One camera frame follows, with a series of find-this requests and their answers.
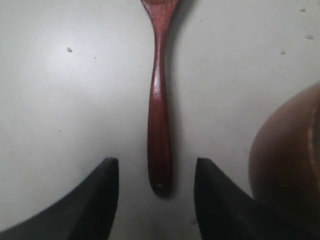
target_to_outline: wooden spoon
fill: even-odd
[[[320,233],[320,84],[287,101],[262,126],[249,178],[256,200]]]
[[[153,191],[167,197],[173,185],[169,113],[166,96],[166,42],[179,0],[141,0],[154,31],[155,54],[148,116],[148,172]]]

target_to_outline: white surface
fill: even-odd
[[[0,229],[60,199],[107,156],[120,160],[111,240],[199,240],[192,224],[197,157],[213,159],[250,193],[257,130],[319,80],[320,6],[182,1],[170,47],[178,163],[170,201],[148,182],[154,39],[140,1],[1,1]]]

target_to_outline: white floor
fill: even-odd
[[[200,240],[197,157],[250,194],[259,127],[319,80],[320,1],[181,1],[169,41],[170,201],[148,182],[154,37],[140,1],[0,2],[0,230],[60,199],[107,156],[120,160],[111,240]]]

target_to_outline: brown object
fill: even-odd
[[[153,191],[166,197],[173,185],[165,55],[168,29],[179,0],[141,0],[154,31],[154,65],[148,116],[148,171]]]
[[[281,106],[258,132],[250,153],[255,199],[320,232],[320,85]]]

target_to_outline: red wooden spoon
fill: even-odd
[[[169,113],[166,97],[165,54],[172,16],[179,0],[141,0],[154,31],[155,53],[148,116],[148,171],[153,191],[170,195],[173,185]]]

